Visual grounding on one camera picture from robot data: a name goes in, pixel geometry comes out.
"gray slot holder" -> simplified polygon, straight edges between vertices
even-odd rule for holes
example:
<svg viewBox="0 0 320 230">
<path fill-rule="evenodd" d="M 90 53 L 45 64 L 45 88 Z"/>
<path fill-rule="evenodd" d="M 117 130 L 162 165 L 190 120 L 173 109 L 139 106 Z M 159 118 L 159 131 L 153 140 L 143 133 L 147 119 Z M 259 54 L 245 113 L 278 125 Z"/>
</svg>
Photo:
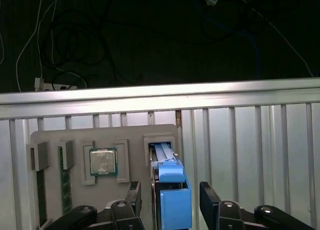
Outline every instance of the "gray slot holder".
<svg viewBox="0 0 320 230">
<path fill-rule="evenodd" d="M 48 143 L 30 143 L 27 148 L 31 153 L 31 169 L 37 172 L 49 166 Z"/>
<path fill-rule="evenodd" d="M 67 170 L 75 164 L 73 141 L 62 140 L 58 147 L 62 147 L 63 169 Z"/>
<path fill-rule="evenodd" d="M 144 161 L 148 167 L 150 163 L 149 144 L 153 143 L 171 143 L 173 151 L 175 151 L 176 140 L 172 132 L 147 133 L 144 134 Z"/>
<path fill-rule="evenodd" d="M 95 147 L 95 141 L 82 141 L 83 162 L 81 164 L 81 180 L 83 185 L 95 185 L 96 177 L 90 173 L 90 149 Z"/>
<path fill-rule="evenodd" d="M 114 142 L 116 147 L 117 158 L 117 183 L 130 182 L 130 169 L 129 169 L 129 151 L 127 139 L 116 139 Z"/>
</svg>

